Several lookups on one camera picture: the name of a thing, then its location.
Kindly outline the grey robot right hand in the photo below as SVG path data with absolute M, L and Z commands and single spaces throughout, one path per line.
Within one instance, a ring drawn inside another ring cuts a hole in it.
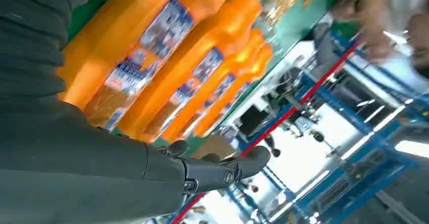
M 69 104 L 1 99 L 1 223 L 138 223 L 256 175 L 270 156 L 174 157 L 89 125 Z

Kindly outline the person's right hand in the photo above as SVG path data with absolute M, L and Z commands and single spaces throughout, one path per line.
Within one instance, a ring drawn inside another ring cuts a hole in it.
M 365 54 L 370 61 L 385 59 L 394 50 L 384 34 L 387 0 L 337 0 L 330 12 L 337 22 L 357 22 L 362 29 Z

